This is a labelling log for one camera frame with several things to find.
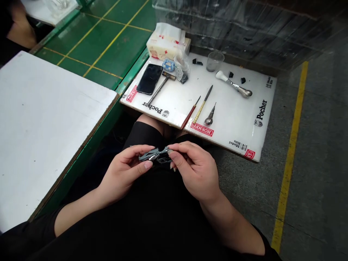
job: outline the forearm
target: forearm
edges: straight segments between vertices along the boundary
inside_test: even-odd
[[[104,207],[105,205],[96,196],[95,189],[84,195],[82,198],[66,205],[58,213],[54,223],[54,233],[56,237],[61,235],[85,216],[88,216]]]
[[[224,245],[240,253],[265,254],[260,234],[232,206],[222,192],[215,201],[200,205]]]

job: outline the metal hammer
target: metal hammer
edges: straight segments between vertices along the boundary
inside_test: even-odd
[[[162,72],[162,75],[165,76],[166,78],[164,79],[164,81],[161,83],[161,85],[159,86],[158,90],[155,92],[155,94],[151,97],[151,99],[149,100],[147,106],[149,107],[151,105],[151,102],[153,101],[153,99],[156,97],[156,95],[161,91],[162,87],[164,86],[164,84],[168,81],[168,79],[171,80],[176,80],[176,77],[174,75],[171,75],[167,72]]]

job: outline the red logo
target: red logo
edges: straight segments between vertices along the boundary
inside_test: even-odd
[[[249,149],[246,151],[246,154],[244,155],[245,158],[248,158],[250,160],[252,160],[254,156],[255,156],[255,152]]]
[[[137,85],[134,86],[133,90],[130,92],[130,94],[127,97],[128,102],[132,102],[134,96],[137,94]]]
[[[200,125],[198,123],[192,124],[191,128],[193,128],[195,130],[198,130],[199,132],[204,133],[204,134],[206,134],[206,135],[208,135],[210,137],[212,137],[213,133],[214,133],[214,130],[208,129],[208,128],[206,128],[206,127],[204,127],[204,126],[202,126],[202,125]]]

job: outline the red handled tool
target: red handled tool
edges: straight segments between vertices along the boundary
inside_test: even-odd
[[[191,111],[189,112],[188,116],[186,117],[186,119],[184,120],[183,124],[181,125],[180,130],[182,130],[182,129],[183,129],[185,126],[186,126],[186,124],[187,124],[187,122],[189,121],[189,119],[190,119],[190,117],[191,117],[191,115],[192,115],[193,111],[194,111],[194,110],[195,110],[195,108],[196,108],[196,105],[197,105],[197,103],[198,103],[199,99],[200,99],[200,97],[198,98],[198,100],[197,100],[196,104],[195,104],[195,105],[193,105],[193,107],[192,107]]]

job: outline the black smartphone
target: black smartphone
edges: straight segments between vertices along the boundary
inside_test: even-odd
[[[137,91],[147,95],[152,95],[158,79],[161,76],[162,69],[163,68],[160,65],[149,64],[145,69],[144,75],[140,79]]]

